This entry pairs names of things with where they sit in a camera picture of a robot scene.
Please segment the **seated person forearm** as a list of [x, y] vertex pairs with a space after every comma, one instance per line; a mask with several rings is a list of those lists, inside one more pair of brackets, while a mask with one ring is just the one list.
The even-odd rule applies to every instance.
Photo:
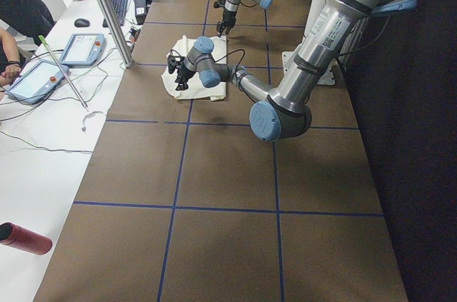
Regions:
[[19, 64], [21, 59], [15, 38], [5, 29], [1, 28], [1, 72], [9, 64]]

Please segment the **seated person hand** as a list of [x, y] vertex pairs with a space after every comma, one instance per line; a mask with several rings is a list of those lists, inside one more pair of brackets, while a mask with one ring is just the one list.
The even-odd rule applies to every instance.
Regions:
[[19, 64], [9, 64], [3, 72], [1, 72], [0, 84], [2, 86], [9, 85], [20, 75], [22, 68]]

